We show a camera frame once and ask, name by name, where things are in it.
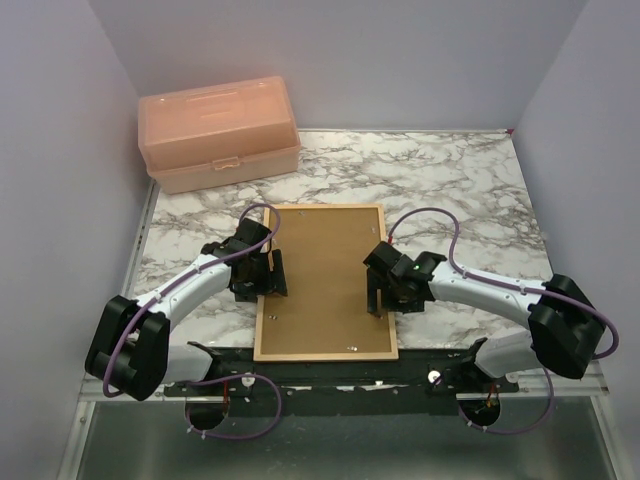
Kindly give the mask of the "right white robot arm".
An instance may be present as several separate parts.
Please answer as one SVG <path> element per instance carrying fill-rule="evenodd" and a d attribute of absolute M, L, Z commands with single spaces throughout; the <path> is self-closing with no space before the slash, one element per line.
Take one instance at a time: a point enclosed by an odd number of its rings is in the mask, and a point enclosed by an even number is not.
<path fill-rule="evenodd" d="M 480 392 L 511 372 L 544 367 L 580 379 L 595 357 L 604 325 L 570 278 L 515 280 L 456 267 L 443 255 L 415 259 L 380 242 L 365 258 L 367 310 L 418 313 L 426 303 L 467 305 L 510 320 L 520 331 L 477 340 L 461 362 L 462 384 Z"/>

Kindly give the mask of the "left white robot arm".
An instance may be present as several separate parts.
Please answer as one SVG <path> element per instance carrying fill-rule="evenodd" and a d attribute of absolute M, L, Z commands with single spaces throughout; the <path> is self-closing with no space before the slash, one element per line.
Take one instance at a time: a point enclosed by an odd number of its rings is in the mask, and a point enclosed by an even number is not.
<path fill-rule="evenodd" d="M 274 232 L 244 218 L 233 236 L 204 245 L 180 274 L 134 299 L 117 295 L 101 314 L 85 372 L 102 381 L 106 396 L 126 394 L 138 401 L 163 384 L 188 383 L 201 395 L 222 380 L 212 349 L 195 341 L 173 345 L 175 327 L 214 295 L 230 291 L 238 302 L 287 293 L 282 253 L 269 249 Z"/>

